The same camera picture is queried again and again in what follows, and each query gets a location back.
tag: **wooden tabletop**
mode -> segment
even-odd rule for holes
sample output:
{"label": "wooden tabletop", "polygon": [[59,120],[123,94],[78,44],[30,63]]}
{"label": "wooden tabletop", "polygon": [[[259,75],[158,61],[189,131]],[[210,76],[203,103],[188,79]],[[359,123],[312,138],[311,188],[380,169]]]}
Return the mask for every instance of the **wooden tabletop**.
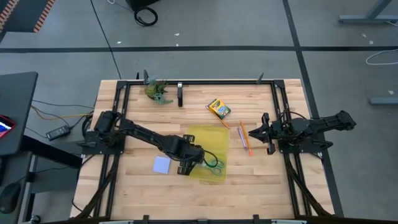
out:
{"label": "wooden tabletop", "polygon": [[[102,111],[111,110],[116,82],[101,82],[93,124]],[[309,118],[300,80],[285,80],[285,85],[290,109]],[[267,144],[249,137],[254,154],[249,156],[236,130],[239,121],[243,121],[247,131],[259,127],[265,112],[269,113],[271,121],[276,119],[270,86],[184,85],[183,108],[177,106],[177,87],[168,86],[167,91],[167,98],[174,102],[160,106],[145,95],[144,86],[133,86],[126,118],[160,134],[182,136],[191,124],[223,127],[205,108],[215,98],[221,99],[232,111],[223,120],[231,128],[226,180],[222,184],[209,184],[177,175],[178,162],[175,161],[168,175],[154,173],[154,157],[162,153],[154,146],[127,137],[119,163],[111,218],[142,220],[143,215],[149,215],[152,220],[251,219],[253,214],[259,214],[260,218],[293,218],[282,154],[277,151],[267,155]],[[301,158],[308,189],[325,210],[333,213],[322,162],[310,154],[302,154]],[[97,155],[81,169],[75,194],[75,203],[80,208],[89,202],[98,187],[102,161],[103,156]],[[303,213],[298,187],[296,191]],[[107,198],[105,193],[102,214]],[[71,217],[76,214],[78,210],[72,208]]]}

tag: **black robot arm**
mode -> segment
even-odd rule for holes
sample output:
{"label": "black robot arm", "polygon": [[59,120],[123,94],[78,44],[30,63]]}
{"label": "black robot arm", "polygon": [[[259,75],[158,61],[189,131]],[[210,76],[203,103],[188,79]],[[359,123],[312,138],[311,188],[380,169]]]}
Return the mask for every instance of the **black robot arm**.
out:
{"label": "black robot arm", "polygon": [[320,152],[324,149],[329,148],[333,145],[329,141],[317,141],[313,137],[319,133],[324,133],[330,130],[349,131],[354,128],[356,123],[353,121],[351,116],[345,112],[340,111],[336,115],[307,119],[303,116],[301,118],[284,119],[289,112],[283,112],[277,121],[273,121],[269,125],[269,115],[264,113],[262,115],[262,126],[249,132],[249,135],[256,138],[263,143],[268,142],[268,154],[275,152],[275,146],[272,140],[278,140],[279,146],[286,146],[288,150],[286,153],[293,151],[303,151],[301,147],[309,148],[308,146],[314,145],[314,149],[311,152]]}
{"label": "black robot arm", "polygon": [[[118,130],[114,130],[117,121],[120,120]],[[102,112],[95,125],[94,132],[100,142],[108,147],[116,146],[123,136],[131,136],[151,145],[175,161],[180,162],[177,173],[189,175],[193,167],[201,164],[205,157],[205,151],[201,146],[192,144],[194,136],[184,135],[182,138],[176,135],[161,135],[142,126],[134,124],[131,120],[121,118],[120,114],[112,111]]]}

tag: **orange pencil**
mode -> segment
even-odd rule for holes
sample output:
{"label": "orange pencil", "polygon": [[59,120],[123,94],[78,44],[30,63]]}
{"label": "orange pencil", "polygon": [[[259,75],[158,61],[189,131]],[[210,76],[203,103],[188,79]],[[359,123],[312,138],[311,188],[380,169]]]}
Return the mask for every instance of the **orange pencil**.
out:
{"label": "orange pencil", "polygon": [[248,135],[246,134],[246,130],[245,130],[245,128],[244,128],[244,125],[243,125],[243,122],[242,122],[242,121],[241,121],[241,126],[242,126],[242,131],[243,131],[244,139],[246,140],[246,144],[248,145],[249,155],[250,155],[250,156],[253,156],[253,152],[251,151],[251,147],[250,147]]}
{"label": "orange pencil", "polygon": [[221,118],[219,118],[217,115],[215,115],[213,112],[211,112],[211,110],[210,110],[210,108],[208,106],[205,106],[205,107],[210,111],[211,114],[216,116],[216,118],[219,119],[219,121],[221,121],[223,123],[223,125],[226,126],[226,128],[229,129],[228,125]]}

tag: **white cable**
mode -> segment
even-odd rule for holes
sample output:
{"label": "white cable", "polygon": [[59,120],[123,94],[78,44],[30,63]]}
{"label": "white cable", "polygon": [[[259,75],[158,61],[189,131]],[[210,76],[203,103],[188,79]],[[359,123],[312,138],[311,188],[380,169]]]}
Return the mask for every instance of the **white cable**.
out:
{"label": "white cable", "polygon": [[386,23],[388,23],[388,24],[390,24],[390,25],[393,25],[393,26],[396,26],[396,27],[398,27],[398,25],[397,25],[397,24],[393,24],[392,22],[386,22]]}
{"label": "white cable", "polygon": [[[392,22],[386,22],[386,23],[398,27],[397,24],[393,24]],[[376,54],[374,54],[374,55],[369,56],[369,57],[365,60],[365,62],[366,62],[366,64],[368,64],[368,65],[398,65],[398,62],[391,62],[391,63],[369,63],[369,59],[374,58],[374,57],[376,57],[376,56],[379,55],[379,54],[383,54],[383,53],[386,53],[386,52],[395,52],[395,51],[398,51],[398,49],[380,51],[380,52],[378,52],[378,53],[376,53]]]}

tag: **pen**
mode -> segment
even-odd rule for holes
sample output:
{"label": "pen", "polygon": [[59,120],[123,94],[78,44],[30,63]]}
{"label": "pen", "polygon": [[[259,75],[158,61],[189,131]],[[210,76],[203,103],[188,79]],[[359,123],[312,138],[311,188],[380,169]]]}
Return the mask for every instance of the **pen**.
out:
{"label": "pen", "polygon": [[246,145],[246,140],[245,140],[244,137],[243,137],[241,128],[238,127],[237,129],[238,129],[239,136],[240,136],[241,139],[242,139],[244,150],[247,152],[247,151],[248,151],[248,146]]}
{"label": "pen", "polygon": [[243,125],[243,122],[242,122],[242,121],[241,121],[241,126],[242,126],[242,132],[243,132],[244,138],[245,138],[245,140],[246,140],[246,144],[248,145],[249,155],[250,155],[250,156],[253,156],[253,152],[251,151],[249,139],[248,139],[248,136],[247,136],[247,134],[246,134],[246,130],[245,130],[245,128],[244,128],[244,125]]}
{"label": "pen", "polygon": [[219,118],[217,115],[215,115],[213,112],[211,112],[211,110],[210,110],[210,108],[208,106],[205,106],[205,107],[210,111],[211,114],[216,116],[216,118],[219,119],[219,121],[221,121],[223,123],[223,125],[226,126],[226,128],[229,129],[228,125],[223,120],[221,120],[221,118]]}

